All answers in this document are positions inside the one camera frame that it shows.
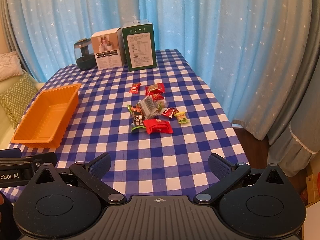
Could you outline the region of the person left hand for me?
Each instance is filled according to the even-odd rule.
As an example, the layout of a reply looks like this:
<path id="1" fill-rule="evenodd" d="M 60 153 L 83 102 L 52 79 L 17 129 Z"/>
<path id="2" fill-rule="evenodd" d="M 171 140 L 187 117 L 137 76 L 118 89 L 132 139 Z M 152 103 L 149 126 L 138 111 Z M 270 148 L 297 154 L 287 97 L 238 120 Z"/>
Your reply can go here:
<path id="1" fill-rule="evenodd" d="M 0 223 L 2 221 L 2 207 L 4 205 L 4 198 L 3 198 L 3 195 L 0 194 Z"/>

